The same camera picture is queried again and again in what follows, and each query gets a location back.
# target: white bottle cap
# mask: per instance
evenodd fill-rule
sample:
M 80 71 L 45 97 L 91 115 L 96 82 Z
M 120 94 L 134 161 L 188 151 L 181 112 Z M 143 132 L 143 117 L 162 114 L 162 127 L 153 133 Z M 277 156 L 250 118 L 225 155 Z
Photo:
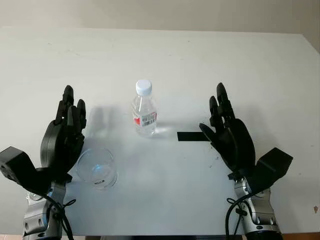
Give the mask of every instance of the white bottle cap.
M 140 96 L 148 96 L 152 92 L 152 83 L 150 80 L 139 80 L 135 84 L 136 94 Z

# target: red label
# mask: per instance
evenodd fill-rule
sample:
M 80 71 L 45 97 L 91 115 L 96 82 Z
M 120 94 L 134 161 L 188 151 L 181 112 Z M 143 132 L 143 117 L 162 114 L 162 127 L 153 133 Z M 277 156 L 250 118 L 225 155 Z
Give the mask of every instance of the red label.
M 140 125 L 140 117 L 134 118 L 134 122 L 135 122 L 136 124 Z

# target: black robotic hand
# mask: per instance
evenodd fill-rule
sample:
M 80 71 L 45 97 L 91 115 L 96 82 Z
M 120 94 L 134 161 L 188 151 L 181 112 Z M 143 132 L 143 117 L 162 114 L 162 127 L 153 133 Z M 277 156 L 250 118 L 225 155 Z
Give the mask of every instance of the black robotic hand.
M 215 132 L 203 123 L 199 125 L 201 131 L 232 171 L 230 179 L 246 177 L 252 193 L 271 187 L 286 174 L 293 158 L 275 147 L 255 165 L 254 143 L 245 124 L 235 117 L 222 83 L 218 84 L 216 92 L 218 103 L 214 96 L 209 100 L 210 125 L 215 128 Z
M 234 174 L 250 175 L 256 160 L 254 143 L 245 124 L 235 118 L 222 83 L 218 84 L 216 92 L 219 105 L 215 96 L 209 101 L 210 125 L 215 132 L 203 123 L 200 123 L 200 129 Z
M 85 137 L 86 105 L 80 99 L 74 106 L 74 90 L 67 85 L 59 102 L 55 120 L 50 122 L 40 148 L 41 165 L 57 174 L 67 173 L 76 163 Z
M 2 174 L 30 192 L 47 194 L 53 182 L 67 183 L 67 172 L 76 163 L 85 137 L 85 102 L 74 106 L 74 91 L 67 85 L 59 102 L 55 120 L 50 122 L 40 148 L 41 168 L 35 169 L 29 156 L 12 146 L 0 152 Z

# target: bottle label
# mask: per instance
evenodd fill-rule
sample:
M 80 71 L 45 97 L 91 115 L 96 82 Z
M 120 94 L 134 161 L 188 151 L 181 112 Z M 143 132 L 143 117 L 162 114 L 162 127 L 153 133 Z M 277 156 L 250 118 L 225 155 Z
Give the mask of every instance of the bottle label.
M 154 111 L 152 113 L 149 113 L 148 115 L 140 116 L 135 113 L 133 113 L 133 120 L 134 123 L 141 126 L 145 127 L 150 124 L 153 124 L 157 120 L 157 113 Z

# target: black tape strip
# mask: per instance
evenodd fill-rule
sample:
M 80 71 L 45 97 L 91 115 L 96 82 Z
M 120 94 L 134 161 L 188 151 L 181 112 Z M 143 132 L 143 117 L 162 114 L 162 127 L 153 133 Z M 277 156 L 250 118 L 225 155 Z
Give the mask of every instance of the black tape strip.
M 202 131 L 191 132 L 191 131 L 178 131 L 177 133 L 178 141 L 193 141 L 193 142 L 200 142 L 206 141 L 208 142 L 208 138 L 204 135 Z

